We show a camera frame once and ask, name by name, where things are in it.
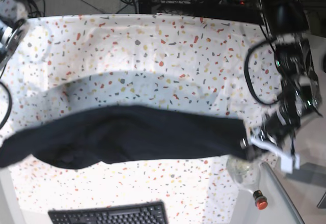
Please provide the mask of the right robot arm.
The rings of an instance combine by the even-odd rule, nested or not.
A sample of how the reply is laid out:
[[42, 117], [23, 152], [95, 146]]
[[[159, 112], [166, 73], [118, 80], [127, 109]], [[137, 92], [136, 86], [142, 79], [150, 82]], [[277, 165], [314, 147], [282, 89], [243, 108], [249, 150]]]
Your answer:
[[27, 0], [1, 0], [1, 68], [28, 31]]

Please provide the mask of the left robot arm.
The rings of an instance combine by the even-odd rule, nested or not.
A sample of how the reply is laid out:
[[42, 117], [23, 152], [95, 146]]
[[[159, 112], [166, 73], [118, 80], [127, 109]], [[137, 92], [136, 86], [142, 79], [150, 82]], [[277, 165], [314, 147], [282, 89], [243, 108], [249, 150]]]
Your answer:
[[[248, 143], [275, 153], [281, 160], [281, 171], [292, 173], [300, 168], [300, 156], [294, 145], [285, 152], [282, 144], [287, 137], [295, 142], [301, 119], [312, 113], [320, 115], [318, 108], [322, 104], [310, 44], [303, 35], [309, 24], [300, 0], [257, 0], [257, 6], [266, 27], [266, 36], [248, 49], [244, 77], [256, 102], [266, 106], [277, 104], [279, 107], [272, 115], [265, 115], [261, 126], [251, 130]], [[251, 55], [264, 45], [271, 47], [276, 69], [281, 75], [282, 91], [273, 102], [259, 98], [249, 73]]]

